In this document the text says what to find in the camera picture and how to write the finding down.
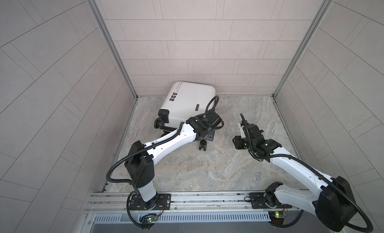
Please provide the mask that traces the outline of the black suitcase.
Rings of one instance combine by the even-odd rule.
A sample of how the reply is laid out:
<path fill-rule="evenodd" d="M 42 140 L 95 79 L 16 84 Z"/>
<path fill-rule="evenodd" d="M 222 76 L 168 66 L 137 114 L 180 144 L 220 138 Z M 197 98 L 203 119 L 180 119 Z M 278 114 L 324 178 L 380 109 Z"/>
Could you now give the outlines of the black suitcase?
<path fill-rule="evenodd" d="M 161 129 L 163 136 L 177 130 L 181 122 L 188 123 L 198 129 L 196 140 L 199 149 L 206 150 L 208 140 L 200 138 L 204 124 L 202 119 L 211 111 L 215 111 L 219 97 L 214 87 L 203 84 L 175 82 L 171 87 L 163 105 L 158 111 L 154 128 Z"/>

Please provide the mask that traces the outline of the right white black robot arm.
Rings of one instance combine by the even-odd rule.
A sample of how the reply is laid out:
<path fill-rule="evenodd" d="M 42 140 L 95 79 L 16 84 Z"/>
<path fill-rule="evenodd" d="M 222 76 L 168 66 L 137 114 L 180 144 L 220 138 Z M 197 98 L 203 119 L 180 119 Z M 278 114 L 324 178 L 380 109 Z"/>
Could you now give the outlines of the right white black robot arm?
<path fill-rule="evenodd" d="M 266 160 L 282 168 L 307 188 L 306 191 L 297 190 L 275 182 L 265 190 L 268 206 L 288 204 L 299 208 L 317 216 L 334 232 L 340 232 L 344 227 L 362 233 L 374 230 L 371 220 L 356 203 L 346 179 L 322 173 L 289 153 L 275 140 L 266 140 L 262 130 L 249 124 L 245 118 L 242 118 L 239 128 L 241 135 L 233 138 L 236 149 L 246 149 L 253 159 Z"/>

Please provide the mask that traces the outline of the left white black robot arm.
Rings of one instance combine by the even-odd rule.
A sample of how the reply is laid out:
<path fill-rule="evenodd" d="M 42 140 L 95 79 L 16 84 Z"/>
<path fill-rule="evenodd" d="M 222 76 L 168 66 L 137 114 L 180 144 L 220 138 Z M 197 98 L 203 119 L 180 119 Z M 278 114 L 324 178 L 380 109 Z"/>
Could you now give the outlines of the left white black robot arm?
<path fill-rule="evenodd" d="M 142 207 L 152 209 L 158 199 L 153 179 L 155 177 L 155 165 L 166 155 L 188 143 L 199 141 L 199 149 L 207 150 L 207 140 L 213 140 L 215 130 L 224 126 L 223 120 L 215 112 L 219 97 L 215 96 L 208 103 L 204 113 L 181 122 L 179 127 L 148 143 L 135 142 L 127 156 L 118 160 L 107 171 L 106 180 L 109 183 L 128 183 L 134 187 L 134 193 L 143 202 Z M 113 171 L 124 164 L 130 175 L 130 179 L 113 179 Z"/>

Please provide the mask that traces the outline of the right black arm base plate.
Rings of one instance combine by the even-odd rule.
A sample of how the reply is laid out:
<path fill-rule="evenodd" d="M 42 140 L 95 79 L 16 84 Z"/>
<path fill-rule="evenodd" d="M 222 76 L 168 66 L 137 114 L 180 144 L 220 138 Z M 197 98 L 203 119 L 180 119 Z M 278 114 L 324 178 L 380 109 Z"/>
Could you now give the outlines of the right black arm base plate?
<path fill-rule="evenodd" d="M 266 193 L 260 192 L 260 193 L 249 193 L 247 196 L 244 197 L 245 202 L 250 203 L 252 206 L 252 209 L 254 210 L 260 210 L 260 209 L 291 209 L 291 205 L 282 205 L 281 203 L 275 201 L 270 202 L 269 199 L 266 197 Z"/>

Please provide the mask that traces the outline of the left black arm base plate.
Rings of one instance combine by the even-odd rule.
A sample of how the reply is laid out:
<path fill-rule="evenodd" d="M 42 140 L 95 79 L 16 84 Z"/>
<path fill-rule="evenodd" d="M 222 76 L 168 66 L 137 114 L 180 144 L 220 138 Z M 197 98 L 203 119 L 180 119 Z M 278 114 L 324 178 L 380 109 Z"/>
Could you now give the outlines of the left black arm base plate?
<path fill-rule="evenodd" d="M 159 211 L 169 210 L 171 204 L 171 194 L 157 194 L 154 198 L 145 202 L 140 195 L 134 193 L 128 200 L 129 210 L 132 211 Z"/>

